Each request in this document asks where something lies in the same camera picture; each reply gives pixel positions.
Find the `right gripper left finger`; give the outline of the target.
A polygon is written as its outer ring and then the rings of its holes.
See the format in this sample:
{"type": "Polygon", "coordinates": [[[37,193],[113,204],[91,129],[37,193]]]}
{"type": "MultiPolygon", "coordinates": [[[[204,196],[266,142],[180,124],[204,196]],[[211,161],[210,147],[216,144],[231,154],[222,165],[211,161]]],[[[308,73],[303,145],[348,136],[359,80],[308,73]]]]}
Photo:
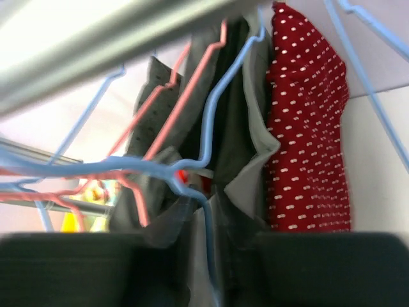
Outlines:
{"type": "Polygon", "coordinates": [[[169,259],[136,235],[7,235],[1,306],[176,306],[169,259]]]}

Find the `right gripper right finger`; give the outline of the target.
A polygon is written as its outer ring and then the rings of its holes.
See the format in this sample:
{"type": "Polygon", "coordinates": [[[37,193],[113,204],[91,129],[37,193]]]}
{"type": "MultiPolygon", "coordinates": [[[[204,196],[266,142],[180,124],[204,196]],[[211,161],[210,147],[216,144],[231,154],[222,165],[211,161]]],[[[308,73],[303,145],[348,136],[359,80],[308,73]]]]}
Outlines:
{"type": "Polygon", "coordinates": [[[408,306],[406,235],[261,233],[255,245],[283,305],[408,306]]]}

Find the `red white polka-dot skirt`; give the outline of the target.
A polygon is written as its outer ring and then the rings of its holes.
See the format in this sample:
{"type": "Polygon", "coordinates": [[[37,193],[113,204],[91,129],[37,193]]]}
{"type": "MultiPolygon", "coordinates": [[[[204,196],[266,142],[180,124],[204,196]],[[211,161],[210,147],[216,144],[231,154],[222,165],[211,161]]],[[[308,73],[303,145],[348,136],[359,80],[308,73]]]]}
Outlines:
{"type": "Polygon", "coordinates": [[[284,3],[273,9],[267,127],[280,147],[266,164],[269,224],[277,232],[348,232],[341,150],[346,65],[304,15],[284,3]]]}

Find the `pastel floral skirt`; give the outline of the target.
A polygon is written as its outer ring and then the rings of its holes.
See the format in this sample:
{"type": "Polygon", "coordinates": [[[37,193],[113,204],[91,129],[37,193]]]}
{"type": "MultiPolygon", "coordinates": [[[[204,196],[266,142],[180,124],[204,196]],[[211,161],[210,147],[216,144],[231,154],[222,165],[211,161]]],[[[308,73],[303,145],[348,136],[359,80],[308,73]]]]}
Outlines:
{"type": "MultiPolygon", "coordinates": [[[[103,205],[106,207],[115,206],[120,185],[115,180],[94,180],[81,194],[80,200],[103,205]]],[[[87,217],[90,232],[107,232],[109,213],[102,216],[87,217]]]]}

